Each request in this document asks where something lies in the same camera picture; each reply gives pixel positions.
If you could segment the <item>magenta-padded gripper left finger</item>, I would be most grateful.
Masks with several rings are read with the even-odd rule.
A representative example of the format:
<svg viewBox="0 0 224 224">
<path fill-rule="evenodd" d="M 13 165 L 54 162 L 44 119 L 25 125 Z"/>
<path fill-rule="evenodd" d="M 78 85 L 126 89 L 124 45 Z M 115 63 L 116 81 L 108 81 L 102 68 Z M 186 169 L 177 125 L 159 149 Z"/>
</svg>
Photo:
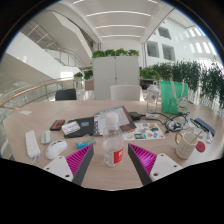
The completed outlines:
<svg viewBox="0 0 224 224">
<path fill-rule="evenodd" d="M 88 145 L 66 157 L 58 156 L 46 165 L 44 170 L 81 185 L 93 155 L 94 148 Z"/>
</svg>

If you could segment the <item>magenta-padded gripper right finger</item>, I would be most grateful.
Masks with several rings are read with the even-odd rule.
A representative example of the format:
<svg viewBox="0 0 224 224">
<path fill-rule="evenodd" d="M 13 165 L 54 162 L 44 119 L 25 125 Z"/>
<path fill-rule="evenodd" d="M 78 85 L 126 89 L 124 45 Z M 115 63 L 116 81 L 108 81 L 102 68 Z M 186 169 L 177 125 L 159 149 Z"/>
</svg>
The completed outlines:
<svg viewBox="0 0 224 224">
<path fill-rule="evenodd" d="M 128 155 L 143 186 L 182 169 L 166 154 L 154 154 L 140 146 L 128 144 Z"/>
</svg>

